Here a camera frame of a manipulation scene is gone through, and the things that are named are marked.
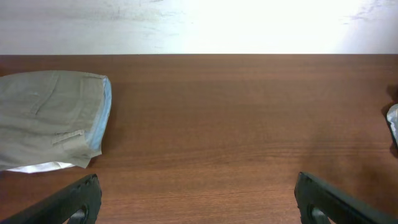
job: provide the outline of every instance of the white wall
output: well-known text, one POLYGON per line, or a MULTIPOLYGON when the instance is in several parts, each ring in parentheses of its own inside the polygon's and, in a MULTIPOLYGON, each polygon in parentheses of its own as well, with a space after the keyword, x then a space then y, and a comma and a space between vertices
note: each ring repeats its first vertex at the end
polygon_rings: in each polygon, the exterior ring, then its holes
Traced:
POLYGON ((1 0, 0 54, 398 53, 398 0, 1 0))

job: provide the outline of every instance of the black object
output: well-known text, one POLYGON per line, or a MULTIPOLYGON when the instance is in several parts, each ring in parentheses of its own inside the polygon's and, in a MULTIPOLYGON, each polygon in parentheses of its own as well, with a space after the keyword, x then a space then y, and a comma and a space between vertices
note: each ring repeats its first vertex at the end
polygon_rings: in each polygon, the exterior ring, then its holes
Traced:
POLYGON ((299 173, 294 195, 303 224, 398 223, 308 173, 299 173))
POLYGON ((3 220, 0 224, 92 224, 101 206, 102 191, 96 174, 90 174, 43 201, 3 220))

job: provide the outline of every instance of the brown wooden surface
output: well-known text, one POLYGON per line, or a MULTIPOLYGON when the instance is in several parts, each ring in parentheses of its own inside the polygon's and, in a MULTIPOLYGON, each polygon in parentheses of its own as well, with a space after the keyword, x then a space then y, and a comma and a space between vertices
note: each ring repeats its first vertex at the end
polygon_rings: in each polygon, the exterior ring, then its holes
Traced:
POLYGON ((0 57, 0 74, 107 75, 111 115, 89 168, 0 174, 0 218, 85 174, 98 223, 300 223, 301 170, 398 216, 398 159, 382 111, 396 55, 0 57))

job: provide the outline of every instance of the wooden table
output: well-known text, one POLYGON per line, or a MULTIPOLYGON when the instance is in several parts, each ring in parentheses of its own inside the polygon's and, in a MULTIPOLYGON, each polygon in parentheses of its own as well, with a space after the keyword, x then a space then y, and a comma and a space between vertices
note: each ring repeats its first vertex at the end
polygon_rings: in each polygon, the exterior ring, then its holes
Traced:
POLYGON ((87 169, 0 173, 0 218, 97 173, 97 223, 300 223, 309 171, 398 215, 398 159, 383 113, 396 55, 2 56, 0 74, 107 75, 103 155, 87 169))

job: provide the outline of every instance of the white backdrop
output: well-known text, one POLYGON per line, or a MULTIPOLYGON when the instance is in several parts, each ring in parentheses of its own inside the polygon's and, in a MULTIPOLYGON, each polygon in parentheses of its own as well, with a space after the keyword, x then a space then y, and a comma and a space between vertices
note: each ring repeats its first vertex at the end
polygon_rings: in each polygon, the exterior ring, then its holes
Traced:
POLYGON ((1 0, 0 54, 393 53, 398 0, 1 0))

